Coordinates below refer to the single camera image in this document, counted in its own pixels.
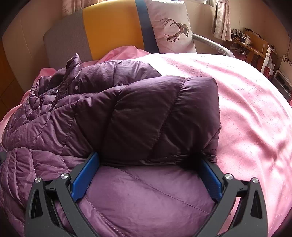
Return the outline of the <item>purple quilted down jacket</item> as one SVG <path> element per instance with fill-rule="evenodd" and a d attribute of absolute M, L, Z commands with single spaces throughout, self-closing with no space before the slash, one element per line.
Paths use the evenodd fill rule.
<path fill-rule="evenodd" d="M 194 173 L 216 159 L 221 129 L 211 77 L 161 75 L 117 60 L 84 67 L 78 55 L 32 86 L 4 127 L 1 213 L 25 233 L 33 181 L 101 160 L 79 207 L 101 236 L 192 236 L 213 201 Z"/>

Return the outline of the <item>pink bed cover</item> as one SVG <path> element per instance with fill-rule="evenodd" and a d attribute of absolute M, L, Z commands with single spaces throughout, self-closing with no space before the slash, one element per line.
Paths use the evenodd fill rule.
<path fill-rule="evenodd" d="M 223 196 L 219 202 L 210 197 L 211 212 L 192 236 L 283 236 L 291 223 L 291 106 L 274 85 L 228 56 L 143 53 L 135 59 L 81 62 L 88 67 L 117 60 L 148 63 L 163 76 L 216 80 L 221 124 L 216 159 L 198 159 L 194 173 L 200 178 L 202 160 L 217 164 Z M 23 236 L 101 236 L 81 211 L 81 199 L 71 197 L 70 173 L 50 181 L 35 178 Z M 20 236 L 2 213 L 1 236 Z"/>

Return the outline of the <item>white low cabinet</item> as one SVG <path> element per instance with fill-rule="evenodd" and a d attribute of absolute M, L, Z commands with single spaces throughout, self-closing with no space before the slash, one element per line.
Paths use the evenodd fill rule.
<path fill-rule="evenodd" d="M 281 73 L 279 70 L 276 70 L 276 73 L 272 78 L 272 83 L 284 96 L 284 98 L 289 102 L 291 100 L 291 83 L 283 75 L 283 73 Z"/>

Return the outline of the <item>red gift bag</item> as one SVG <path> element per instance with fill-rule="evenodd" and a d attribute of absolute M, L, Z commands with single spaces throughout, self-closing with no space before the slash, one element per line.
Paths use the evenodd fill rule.
<path fill-rule="evenodd" d="M 271 79 L 272 75 L 274 74 L 274 67 L 275 64 L 273 63 L 272 57 L 269 57 L 267 65 L 264 68 L 264 75 L 267 79 Z"/>

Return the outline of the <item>wooden desk with clutter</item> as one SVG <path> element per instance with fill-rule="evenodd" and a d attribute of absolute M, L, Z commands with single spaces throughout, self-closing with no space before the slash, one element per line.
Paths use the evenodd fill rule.
<path fill-rule="evenodd" d="M 262 74 L 267 67 L 271 48 L 266 40 L 251 30 L 239 32 L 233 29 L 232 46 L 230 48 L 236 53 L 237 57 L 257 68 Z"/>

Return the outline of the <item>grey yellow blue headboard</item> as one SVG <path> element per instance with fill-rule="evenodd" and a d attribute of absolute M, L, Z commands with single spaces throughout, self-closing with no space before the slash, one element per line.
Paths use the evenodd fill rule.
<path fill-rule="evenodd" d="M 87 62 L 122 46 L 159 52 L 145 1 L 105 1 L 72 13 L 45 33 L 44 45 L 57 70 L 75 54 Z"/>

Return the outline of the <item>white deer print pillow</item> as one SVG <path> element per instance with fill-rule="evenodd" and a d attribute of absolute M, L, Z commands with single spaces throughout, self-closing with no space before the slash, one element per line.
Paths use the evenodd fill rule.
<path fill-rule="evenodd" d="M 196 53 L 183 1 L 145 1 L 160 53 Z"/>

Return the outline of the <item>pink patterned window curtain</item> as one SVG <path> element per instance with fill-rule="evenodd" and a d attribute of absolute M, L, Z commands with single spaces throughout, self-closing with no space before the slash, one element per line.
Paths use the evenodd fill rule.
<path fill-rule="evenodd" d="M 212 25 L 212 34 L 223 41 L 231 41 L 230 6 L 228 0 L 218 0 L 215 4 L 215 13 Z"/>

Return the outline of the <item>grey curved bed rail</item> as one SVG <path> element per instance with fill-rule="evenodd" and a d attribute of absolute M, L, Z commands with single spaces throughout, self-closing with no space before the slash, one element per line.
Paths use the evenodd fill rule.
<path fill-rule="evenodd" d="M 215 41 L 212 41 L 208 38 L 205 38 L 203 36 L 197 35 L 192 33 L 192 38 L 196 41 L 199 41 L 201 43 L 204 43 L 206 45 L 208 45 L 209 47 L 215 49 L 217 52 L 219 52 L 220 54 L 224 55 L 224 56 L 229 56 L 232 58 L 235 58 L 235 56 L 233 55 L 233 53 L 228 50 L 226 47 L 220 45 L 219 43 L 216 43 Z"/>

